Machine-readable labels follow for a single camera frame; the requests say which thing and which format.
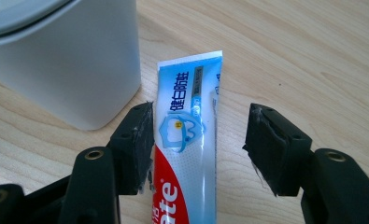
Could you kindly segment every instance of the white toothpaste tube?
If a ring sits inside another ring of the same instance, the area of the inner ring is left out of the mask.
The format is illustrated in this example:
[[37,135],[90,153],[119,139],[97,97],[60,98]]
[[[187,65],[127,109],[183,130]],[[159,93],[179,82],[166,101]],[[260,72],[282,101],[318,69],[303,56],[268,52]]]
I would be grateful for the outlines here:
[[152,223],[216,223],[222,51],[158,63]]

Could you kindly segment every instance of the wood grain surface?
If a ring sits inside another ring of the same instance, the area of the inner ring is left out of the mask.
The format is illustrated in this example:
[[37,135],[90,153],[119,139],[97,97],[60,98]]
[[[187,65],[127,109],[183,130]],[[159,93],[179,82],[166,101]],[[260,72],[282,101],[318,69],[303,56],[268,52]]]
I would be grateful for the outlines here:
[[[83,132],[0,85],[0,184],[26,193],[104,146],[129,108],[155,101],[159,61],[223,50],[217,148],[219,223],[304,223],[301,195],[276,198],[245,142],[250,103],[268,105],[369,176],[369,0],[137,0],[142,85],[100,130]],[[121,197],[123,223],[150,223],[152,194]]]

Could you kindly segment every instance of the toothpaste tube crimped end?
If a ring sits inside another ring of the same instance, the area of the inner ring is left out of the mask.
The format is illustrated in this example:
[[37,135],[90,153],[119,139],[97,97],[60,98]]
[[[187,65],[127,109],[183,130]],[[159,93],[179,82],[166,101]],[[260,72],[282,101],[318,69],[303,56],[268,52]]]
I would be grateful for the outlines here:
[[215,223],[222,51],[158,63],[152,223]]

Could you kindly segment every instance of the black plastic part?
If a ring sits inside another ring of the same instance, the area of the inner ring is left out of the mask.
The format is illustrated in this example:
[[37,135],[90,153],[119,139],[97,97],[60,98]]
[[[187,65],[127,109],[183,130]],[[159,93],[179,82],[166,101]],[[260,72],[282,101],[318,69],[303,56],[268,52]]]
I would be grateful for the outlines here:
[[136,195],[143,189],[154,145],[152,103],[133,107],[107,147],[114,156],[119,195]]
[[111,150],[92,147],[78,154],[59,223],[117,223]]
[[275,109],[251,104],[246,144],[248,156],[275,195],[296,196],[301,169],[312,155],[312,139]]
[[311,170],[319,195],[303,197],[306,223],[369,223],[369,178],[349,155],[318,149]]
[[54,224],[58,222],[70,176],[25,197],[27,224]]
[[24,194],[21,186],[0,185],[0,224],[21,223]]

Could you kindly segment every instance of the light wood tabletop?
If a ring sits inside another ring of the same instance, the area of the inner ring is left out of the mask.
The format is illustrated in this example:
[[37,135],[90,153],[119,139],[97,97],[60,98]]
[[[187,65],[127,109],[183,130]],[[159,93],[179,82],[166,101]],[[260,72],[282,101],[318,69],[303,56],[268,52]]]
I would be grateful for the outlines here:
[[[245,143],[251,103],[273,107],[369,176],[369,0],[137,0],[142,84],[106,127],[84,132],[0,85],[0,184],[30,193],[104,146],[128,110],[156,101],[157,62],[223,51],[217,138],[219,223],[304,223],[298,197],[275,197]],[[152,193],[121,197],[123,223],[151,222]]]

